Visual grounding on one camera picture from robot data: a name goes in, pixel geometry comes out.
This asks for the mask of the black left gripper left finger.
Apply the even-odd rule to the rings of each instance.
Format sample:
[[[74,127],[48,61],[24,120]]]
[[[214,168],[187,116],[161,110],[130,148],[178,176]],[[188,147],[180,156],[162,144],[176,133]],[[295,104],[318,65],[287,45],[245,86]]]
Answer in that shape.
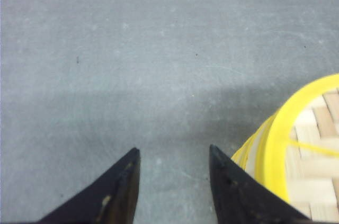
[[[92,184],[37,223],[133,223],[139,180],[140,150],[132,148]]]

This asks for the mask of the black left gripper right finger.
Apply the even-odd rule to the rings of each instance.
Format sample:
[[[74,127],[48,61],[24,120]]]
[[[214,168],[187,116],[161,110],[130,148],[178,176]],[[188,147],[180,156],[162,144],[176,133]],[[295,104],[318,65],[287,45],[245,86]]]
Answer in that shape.
[[[216,145],[209,148],[209,173],[218,223],[312,223],[249,176]]]

